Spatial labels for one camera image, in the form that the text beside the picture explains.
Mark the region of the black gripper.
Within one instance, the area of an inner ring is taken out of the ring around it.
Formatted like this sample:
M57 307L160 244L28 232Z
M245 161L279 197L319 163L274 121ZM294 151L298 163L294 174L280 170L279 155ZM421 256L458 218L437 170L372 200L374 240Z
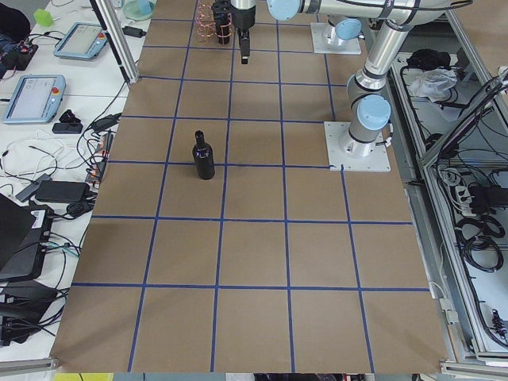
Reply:
M248 64L251 53L249 30L254 26L254 7L240 9L231 5L231 14L233 25L239 31L238 38L241 51L241 63Z

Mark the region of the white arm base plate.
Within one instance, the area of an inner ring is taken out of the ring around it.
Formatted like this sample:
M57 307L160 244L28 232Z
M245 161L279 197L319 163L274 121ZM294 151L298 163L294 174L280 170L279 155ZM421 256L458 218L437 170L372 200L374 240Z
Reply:
M336 25L312 23L310 25L314 53L360 55L360 22L348 19Z
M391 170L383 134L376 140L359 143L349 134L347 121L326 121L325 140L331 171L389 172Z

